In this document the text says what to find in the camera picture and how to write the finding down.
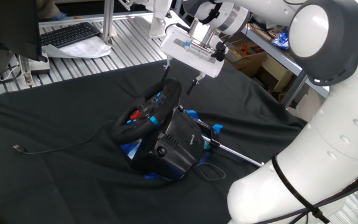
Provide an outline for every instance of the shelf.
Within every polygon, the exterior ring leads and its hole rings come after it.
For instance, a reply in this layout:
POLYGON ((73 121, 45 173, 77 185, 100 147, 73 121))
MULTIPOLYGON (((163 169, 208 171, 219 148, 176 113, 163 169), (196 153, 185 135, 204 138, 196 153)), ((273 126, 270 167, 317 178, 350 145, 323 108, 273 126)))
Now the shelf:
MULTIPOLYGON (((242 30, 242 33, 245 34, 250 40, 254 41, 257 45, 262 47, 270 56, 272 56, 275 60, 280 62, 284 67, 289 69, 289 71, 294 73, 296 76, 299 75, 302 68, 299 65, 297 65, 290 57, 285 55, 278 47, 273 46, 271 43, 267 42, 265 39, 263 39, 261 36, 256 34, 250 28, 244 28, 242 30)), ((312 84, 308 79, 306 81, 306 84, 308 84, 310 87, 316 90, 321 96, 327 98, 329 87, 316 86, 312 84)))

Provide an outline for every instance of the steering wheel rim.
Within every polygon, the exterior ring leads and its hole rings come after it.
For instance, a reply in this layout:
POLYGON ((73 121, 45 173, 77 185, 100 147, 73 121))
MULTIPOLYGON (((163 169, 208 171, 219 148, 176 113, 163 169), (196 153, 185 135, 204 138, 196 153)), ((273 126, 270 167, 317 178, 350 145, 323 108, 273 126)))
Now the steering wheel rim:
POLYGON ((175 78, 167 78, 145 90, 122 114, 118 117, 112 129, 112 140, 117 144, 129 144, 134 142, 159 126, 178 104, 181 94, 181 84, 175 78), (131 114, 146 103, 157 93, 162 93, 165 98, 158 105, 158 110, 147 116, 147 119, 139 121, 135 126, 129 126, 127 121, 131 114))

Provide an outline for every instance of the red button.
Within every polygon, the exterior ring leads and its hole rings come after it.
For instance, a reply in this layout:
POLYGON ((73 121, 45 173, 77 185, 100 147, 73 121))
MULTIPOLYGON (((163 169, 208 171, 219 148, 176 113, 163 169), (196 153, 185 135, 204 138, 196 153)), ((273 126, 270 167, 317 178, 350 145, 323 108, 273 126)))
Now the red button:
POLYGON ((136 110, 135 112, 132 113, 130 118, 131 118, 131 120, 133 120, 133 119, 138 118, 139 116, 140 116, 140 111, 136 110))

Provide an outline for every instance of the white cable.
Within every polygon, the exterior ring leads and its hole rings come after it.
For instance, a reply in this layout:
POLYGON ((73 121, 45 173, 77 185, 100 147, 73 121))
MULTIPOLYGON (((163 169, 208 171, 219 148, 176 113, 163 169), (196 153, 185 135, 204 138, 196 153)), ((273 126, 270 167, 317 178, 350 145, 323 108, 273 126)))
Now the white cable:
POLYGON ((16 65, 16 67, 15 68, 13 68, 12 70, 11 70, 11 72, 9 72, 9 75, 5 78, 5 79, 3 79, 3 80, 1 80, 1 81, 6 81, 6 80, 8 80, 8 78, 10 78, 11 77, 11 75, 12 75, 12 72, 17 68, 19 66, 19 63, 16 65))

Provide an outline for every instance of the metal pole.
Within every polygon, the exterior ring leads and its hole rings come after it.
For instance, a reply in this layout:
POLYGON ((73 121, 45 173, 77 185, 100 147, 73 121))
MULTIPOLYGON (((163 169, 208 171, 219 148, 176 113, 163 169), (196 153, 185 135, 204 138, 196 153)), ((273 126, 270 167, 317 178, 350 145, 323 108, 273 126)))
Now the metal pole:
POLYGON ((104 1, 104 20, 103 20, 103 41, 112 45, 112 15, 114 12, 114 0, 104 1))
POLYGON ((301 71, 296 78, 295 82, 293 82, 292 86, 288 90, 287 94, 284 96, 284 99, 281 101, 281 104, 284 106, 284 108, 289 107, 293 99, 296 97, 296 95, 301 90, 302 86, 305 84, 306 80, 308 79, 308 76, 305 71, 301 71))
POLYGON ((174 8, 174 12, 180 16, 180 8, 181 8, 181 0, 177 0, 177 2, 175 3, 175 8, 174 8))
POLYGON ((35 85, 31 75, 30 60, 26 57, 19 55, 20 68, 24 77, 24 83, 26 85, 35 85))
MULTIPOLYGON (((205 141, 211 142, 211 140, 210 140, 209 138, 205 137, 205 136, 203 136, 203 139, 204 139, 205 141)), ((257 161, 255 161, 255 160, 253 160, 253 159, 250 159, 250 158, 248 158, 248 157, 246 157, 246 156, 244 156, 244 155, 242 155, 242 154, 239 154, 238 152, 236 152, 236 151, 234 151, 234 150, 232 150, 232 149, 230 149, 230 148, 228 148, 228 147, 226 147, 226 146, 224 146, 224 145, 222 145, 222 144, 220 144, 219 147, 220 147, 221 149, 227 151, 227 152, 230 152, 231 154, 233 154, 233 155, 235 155, 235 156, 240 157, 241 159, 243 159, 243 160, 245 160, 245 161, 247 161, 247 162, 252 163, 253 165, 255 165, 255 166, 257 166, 257 167, 262 167, 262 166, 264 165, 264 163, 261 163, 261 164, 260 164, 260 163, 258 163, 257 161)))

